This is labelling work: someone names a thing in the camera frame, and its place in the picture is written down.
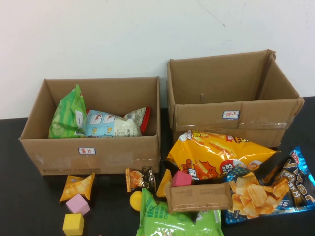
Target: blue snack bag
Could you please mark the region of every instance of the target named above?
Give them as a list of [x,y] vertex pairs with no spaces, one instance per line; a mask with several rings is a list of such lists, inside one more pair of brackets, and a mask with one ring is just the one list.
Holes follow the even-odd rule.
[[233,209],[226,213],[228,224],[315,209],[315,181],[300,147],[289,154],[280,171],[272,174],[275,177],[268,186],[265,179],[258,180],[242,167],[228,174],[233,199]]

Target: black table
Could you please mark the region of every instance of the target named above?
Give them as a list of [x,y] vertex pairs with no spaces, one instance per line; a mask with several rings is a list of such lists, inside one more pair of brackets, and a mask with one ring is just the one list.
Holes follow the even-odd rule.
[[[315,175],[315,97],[305,105],[285,133],[279,150],[283,155],[301,146]],[[0,235],[62,236],[65,204],[59,204],[66,176],[42,177],[25,153],[18,138],[26,118],[0,120]],[[172,147],[167,110],[161,111],[162,157]],[[84,236],[136,234],[138,212],[129,205],[124,175],[101,175],[94,181],[91,211],[85,216]],[[315,235],[315,211],[260,217],[240,224],[222,223],[225,236],[310,236]]]

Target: snack bag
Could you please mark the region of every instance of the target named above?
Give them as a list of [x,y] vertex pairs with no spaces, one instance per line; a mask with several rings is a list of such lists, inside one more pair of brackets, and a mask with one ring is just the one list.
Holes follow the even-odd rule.
[[169,169],[166,169],[164,176],[161,180],[161,183],[159,184],[159,187],[157,189],[157,196],[161,198],[166,198],[166,192],[165,187],[167,183],[172,179],[172,174]]
[[223,177],[237,166],[256,170],[274,153],[246,139],[189,130],[179,137],[167,160],[192,179],[202,180]]
[[127,168],[125,171],[127,192],[131,192],[137,187],[146,188],[150,192],[156,192],[156,179],[151,167],[142,167],[142,170]]
[[78,193],[84,195],[89,200],[94,177],[94,172],[87,178],[68,176],[59,202],[69,200]]
[[150,110],[149,107],[141,108],[128,113],[124,118],[90,110],[85,135],[92,138],[142,136],[148,124]]
[[80,87],[75,85],[60,102],[50,125],[48,138],[80,138],[84,136],[86,108]]
[[137,236],[223,236],[220,210],[200,211],[196,222],[190,212],[168,213],[166,202],[157,204],[143,188]]
[[256,176],[238,167],[227,176],[233,210],[226,222],[236,223],[264,215],[315,209],[315,181],[299,147],[294,149],[272,185],[260,185]]

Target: small yellow snack packet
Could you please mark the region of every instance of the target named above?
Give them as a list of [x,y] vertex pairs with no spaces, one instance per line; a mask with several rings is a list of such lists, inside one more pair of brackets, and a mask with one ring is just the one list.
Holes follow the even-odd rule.
[[172,179],[172,175],[169,169],[166,169],[165,174],[159,187],[157,189],[157,196],[161,198],[166,198],[165,186]]
[[94,177],[94,172],[87,178],[68,176],[63,189],[63,194],[59,202],[69,200],[78,193],[85,196],[89,200],[91,197],[91,189]]

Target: pink block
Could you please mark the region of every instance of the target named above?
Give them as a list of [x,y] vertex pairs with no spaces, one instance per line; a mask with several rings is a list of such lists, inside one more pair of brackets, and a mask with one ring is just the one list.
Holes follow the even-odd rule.
[[191,185],[192,176],[178,171],[172,180],[172,187]]
[[82,215],[84,215],[90,210],[89,204],[79,193],[71,198],[69,201],[67,201],[65,204],[72,213],[81,213]]

